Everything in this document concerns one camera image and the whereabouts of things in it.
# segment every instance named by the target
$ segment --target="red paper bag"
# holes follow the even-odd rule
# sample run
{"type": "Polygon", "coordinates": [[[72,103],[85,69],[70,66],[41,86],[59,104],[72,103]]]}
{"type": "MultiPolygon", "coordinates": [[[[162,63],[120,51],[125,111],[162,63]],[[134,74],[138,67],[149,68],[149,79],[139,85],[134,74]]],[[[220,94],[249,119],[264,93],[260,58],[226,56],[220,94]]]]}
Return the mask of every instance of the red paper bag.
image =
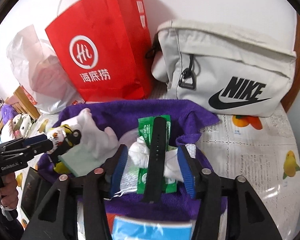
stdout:
{"type": "Polygon", "coordinates": [[[151,39],[143,0],[80,0],[47,28],[51,45],[85,101],[147,98],[151,39]]]}

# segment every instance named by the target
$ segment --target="blue plastic package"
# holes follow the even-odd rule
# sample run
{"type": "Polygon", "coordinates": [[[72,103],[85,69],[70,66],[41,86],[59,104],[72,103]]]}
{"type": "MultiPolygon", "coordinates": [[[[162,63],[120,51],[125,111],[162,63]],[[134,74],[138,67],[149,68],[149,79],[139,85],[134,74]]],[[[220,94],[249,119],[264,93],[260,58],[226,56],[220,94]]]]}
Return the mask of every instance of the blue plastic package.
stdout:
{"type": "Polygon", "coordinates": [[[193,223],[164,223],[115,217],[113,240],[188,240],[191,239],[193,223]]]}

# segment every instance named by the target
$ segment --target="human hand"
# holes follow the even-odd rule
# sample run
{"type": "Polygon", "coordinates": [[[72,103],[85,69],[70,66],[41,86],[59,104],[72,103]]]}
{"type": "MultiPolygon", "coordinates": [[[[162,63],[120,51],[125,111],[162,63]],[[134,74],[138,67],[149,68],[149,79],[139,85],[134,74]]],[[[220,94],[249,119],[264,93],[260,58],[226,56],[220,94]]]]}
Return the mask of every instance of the human hand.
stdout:
{"type": "Polygon", "coordinates": [[[10,173],[3,178],[3,182],[5,186],[0,188],[0,198],[1,196],[5,196],[1,200],[1,204],[4,207],[8,207],[10,209],[15,209],[18,204],[18,191],[17,191],[17,181],[15,173],[10,173]]]}

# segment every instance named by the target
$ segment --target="metal bolt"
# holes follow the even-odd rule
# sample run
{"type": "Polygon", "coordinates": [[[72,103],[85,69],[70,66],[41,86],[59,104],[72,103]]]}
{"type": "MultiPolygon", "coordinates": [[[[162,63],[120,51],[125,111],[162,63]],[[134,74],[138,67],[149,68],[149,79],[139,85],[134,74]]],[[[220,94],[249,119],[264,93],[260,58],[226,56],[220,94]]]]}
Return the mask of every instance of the metal bolt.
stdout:
{"type": "Polygon", "coordinates": [[[244,176],[238,176],[238,177],[237,177],[237,180],[238,180],[239,182],[246,182],[246,178],[245,178],[244,176]]]}
{"type": "Polygon", "coordinates": [[[59,177],[59,180],[60,181],[65,181],[65,180],[67,180],[68,179],[68,175],[66,175],[66,174],[63,174],[63,175],[61,175],[60,177],[59,177]]]}
{"type": "Polygon", "coordinates": [[[94,174],[102,174],[103,168],[96,168],[93,172],[94,172],[94,174]]]}
{"type": "Polygon", "coordinates": [[[201,171],[203,174],[205,174],[205,175],[209,175],[209,174],[211,174],[211,170],[210,169],[208,169],[208,168],[205,168],[205,169],[202,169],[202,171],[201,171]]]}

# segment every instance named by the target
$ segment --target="black carabiner clip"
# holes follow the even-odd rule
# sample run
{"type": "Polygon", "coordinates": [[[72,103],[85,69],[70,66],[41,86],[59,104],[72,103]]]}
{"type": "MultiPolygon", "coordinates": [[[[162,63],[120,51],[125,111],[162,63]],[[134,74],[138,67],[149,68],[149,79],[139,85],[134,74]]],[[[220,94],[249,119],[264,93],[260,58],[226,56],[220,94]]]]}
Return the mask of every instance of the black carabiner clip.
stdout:
{"type": "Polygon", "coordinates": [[[191,90],[195,90],[195,88],[196,88],[196,80],[195,80],[194,73],[192,71],[193,61],[194,61],[194,55],[191,54],[189,67],[186,68],[182,72],[180,80],[179,80],[179,87],[181,87],[181,88],[186,88],[186,89],[191,89],[191,90]],[[192,83],[186,83],[185,80],[190,77],[192,79],[192,83]]]}

